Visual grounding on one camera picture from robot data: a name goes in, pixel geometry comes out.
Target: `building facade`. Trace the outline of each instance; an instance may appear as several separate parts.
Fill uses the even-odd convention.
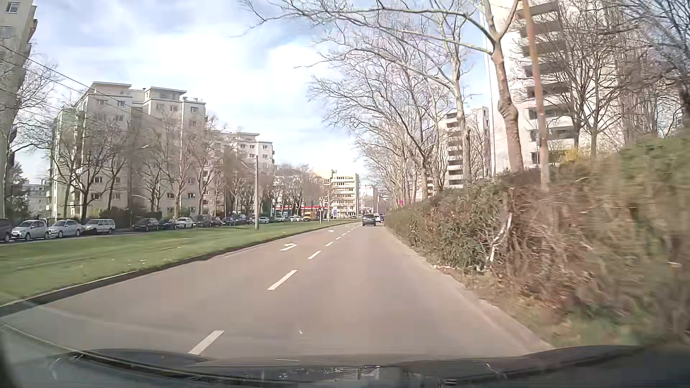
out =
[[[31,37],[38,20],[32,0],[13,0],[0,10],[0,197],[4,197],[9,182],[8,139],[12,138],[14,118],[21,107],[17,96],[26,75],[24,63],[31,54]]]

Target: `window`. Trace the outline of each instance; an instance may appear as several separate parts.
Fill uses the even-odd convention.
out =
[[[14,35],[14,27],[0,26],[0,38],[11,38]]]
[[[9,3],[7,3],[7,9],[5,10],[5,12],[7,12],[8,14],[16,14],[18,9],[19,3],[13,3],[10,1]]]

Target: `grass median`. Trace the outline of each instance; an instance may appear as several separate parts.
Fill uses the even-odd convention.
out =
[[[352,220],[333,220],[338,225]],[[0,305],[46,291],[325,227],[324,222],[64,238],[0,245]]]

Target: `asphalt road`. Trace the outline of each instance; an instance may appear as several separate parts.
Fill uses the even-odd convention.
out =
[[[492,322],[467,292],[383,226],[353,223],[166,269],[1,320],[72,349],[155,349],[210,358],[537,351],[539,344],[532,347]]]

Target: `pole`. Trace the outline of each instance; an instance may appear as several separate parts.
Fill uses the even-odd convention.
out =
[[[259,154],[257,153],[255,160],[255,176],[254,176],[254,229],[259,230],[259,212],[261,204],[259,203]]]
[[[534,98],[537,103],[537,129],[539,130],[539,168],[541,169],[542,191],[549,191],[549,134],[544,116],[544,91],[539,74],[539,53],[534,35],[534,22],[529,10],[529,0],[522,0],[522,11],[529,40],[529,57],[534,74]]]

